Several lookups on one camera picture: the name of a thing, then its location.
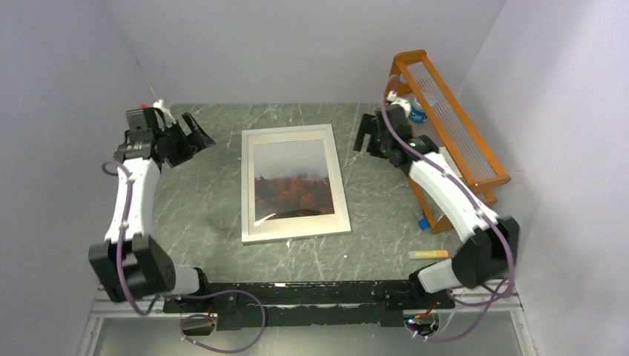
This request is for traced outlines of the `white photo sheet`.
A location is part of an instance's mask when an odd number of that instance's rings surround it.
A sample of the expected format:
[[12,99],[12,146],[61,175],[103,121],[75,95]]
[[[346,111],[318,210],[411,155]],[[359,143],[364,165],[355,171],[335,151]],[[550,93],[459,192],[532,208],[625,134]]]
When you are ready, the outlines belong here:
[[322,139],[256,144],[256,221],[335,213]]

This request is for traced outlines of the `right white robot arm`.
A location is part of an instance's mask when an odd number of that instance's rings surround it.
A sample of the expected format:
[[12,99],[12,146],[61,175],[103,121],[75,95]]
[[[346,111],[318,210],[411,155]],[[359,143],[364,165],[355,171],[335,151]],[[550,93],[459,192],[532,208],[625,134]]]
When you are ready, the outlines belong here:
[[387,159],[433,199],[461,241],[456,254],[409,277],[412,305],[427,307],[437,295],[463,286],[469,289],[507,273],[513,287],[519,225],[488,208],[454,173],[439,147],[426,135],[414,136],[400,108],[363,115],[354,150]]

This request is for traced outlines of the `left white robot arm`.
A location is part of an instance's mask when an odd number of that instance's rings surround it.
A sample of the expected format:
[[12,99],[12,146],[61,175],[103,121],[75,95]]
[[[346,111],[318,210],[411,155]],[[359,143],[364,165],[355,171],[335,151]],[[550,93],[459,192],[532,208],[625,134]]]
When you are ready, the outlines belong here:
[[153,237],[153,208],[163,165],[175,168],[215,141],[190,112],[182,121],[169,119],[164,109],[127,111],[128,129],[113,159],[102,170],[118,179],[111,224],[102,243],[91,245],[88,260],[114,303],[138,300],[179,289],[185,305],[206,310],[212,291],[199,283],[198,273],[179,270]]

